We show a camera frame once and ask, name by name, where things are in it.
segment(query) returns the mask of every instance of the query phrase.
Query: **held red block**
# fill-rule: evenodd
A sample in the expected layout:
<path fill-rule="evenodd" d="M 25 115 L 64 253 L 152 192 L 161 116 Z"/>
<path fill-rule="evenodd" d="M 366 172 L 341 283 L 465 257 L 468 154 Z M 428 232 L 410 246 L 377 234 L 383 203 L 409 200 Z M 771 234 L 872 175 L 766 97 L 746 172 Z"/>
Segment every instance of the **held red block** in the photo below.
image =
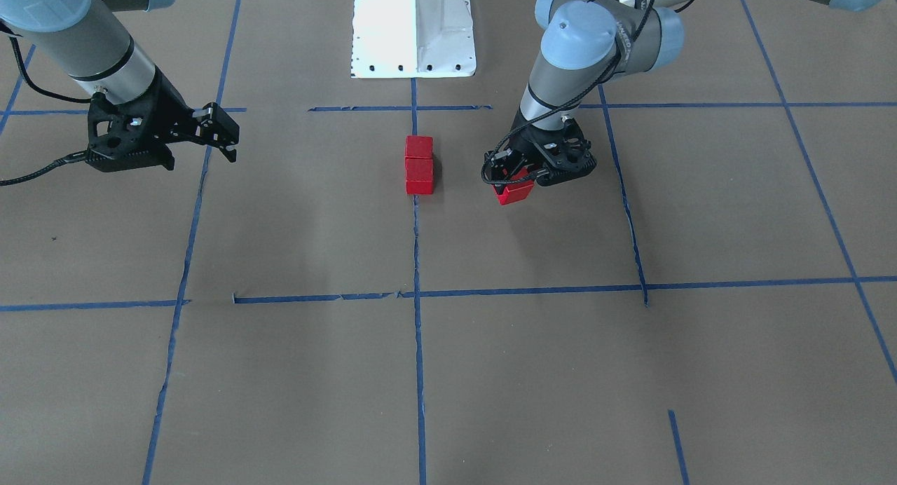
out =
<path fill-rule="evenodd" d="M 433 194 L 433 160 L 404 160 L 404 188 L 408 194 Z"/>
<path fill-rule="evenodd" d="M 433 138 L 410 136 L 404 138 L 405 159 L 433 159 Z"/>
<path fill-rule="evenodd" d="M 512 179 L 521 179 L 526 175 L 529 175 L 529 172 L 526 171 L 526 169 L 522 169 L 519 173 L 514 175 L 514 178 Z M 520 182 L 520 184 L 506 185 L 501 194 L 499 194 L 499 191 L 494 187 L 493 190 L 495 191 L 496 197 L 499 198 L 499 203 L 502 204 L 502 206 L 505 206 L 525 200 L 526 197 L 529 196 L 529 191 L 533 190 L 533 187 L 535 187 L 535 182 L 527 181 Z"/>

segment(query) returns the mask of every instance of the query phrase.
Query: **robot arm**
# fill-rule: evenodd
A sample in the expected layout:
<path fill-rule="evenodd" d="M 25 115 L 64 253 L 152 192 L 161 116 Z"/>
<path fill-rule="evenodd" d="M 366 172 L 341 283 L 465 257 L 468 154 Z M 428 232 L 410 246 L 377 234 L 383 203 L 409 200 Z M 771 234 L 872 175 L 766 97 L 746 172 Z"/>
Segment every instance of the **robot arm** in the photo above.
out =
<path fill-rule="evenodd" d="M 485 153 L 481 176 L 506 204 L 513 186 L 549 186 L 595 169 L 591 143 L 575 120 L 600 83 L 659 69 L 682 50 L 685 29 L 666 8 L 689 0 L 537 0 L 545 29 L 512 129 Z M 861 11 L 881 0 L 812 0 Z M 525 193 L 516 193 L 519 200 Z"/>
<path fill-rule="evenodd" d="M 236 161 L 240 127 L 211 102 L 195 111 L 134 41 L 112 9 L 150 10 L 174 0 L 0 0 L 0 20 L 34 42 L 92 96 L 83 159 L 103 172 L 161 165 L 167 144 L 192 141 Z"/>

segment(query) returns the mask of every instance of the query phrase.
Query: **red block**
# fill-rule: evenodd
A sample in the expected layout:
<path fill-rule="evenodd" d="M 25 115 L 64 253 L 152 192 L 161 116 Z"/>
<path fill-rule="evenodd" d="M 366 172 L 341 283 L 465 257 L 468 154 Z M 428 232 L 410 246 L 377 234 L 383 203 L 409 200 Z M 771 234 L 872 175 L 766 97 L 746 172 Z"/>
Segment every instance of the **red block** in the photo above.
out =
<path fill-rule="evenodd" d="M 404 160 L 404 190 L 408 194 L 433 194 L 433 160 Z"/>
<path fill-rule="evenodd" d="M 410 136 L 404 138 L 405 159 L 433 159 L 433 138 Z"/>
<path fill-rule="evenodd" d="M 529 175 L 529 172 L 526 169 L 522 169 L 512 179 L 521 179 L 526 175 Z M 526 181 L 520 182 L 520 184 L 506 185 L 501 194 L 499 194 L 499 191 L 495 191 L 494 187 L 493 190 L 496 197 L 499 198 L 499 203 L 505 206 L 525 200 L 529 196 L 529 191 L 533 190 L 533 187 L 535 187 L 535 181 Z"/>

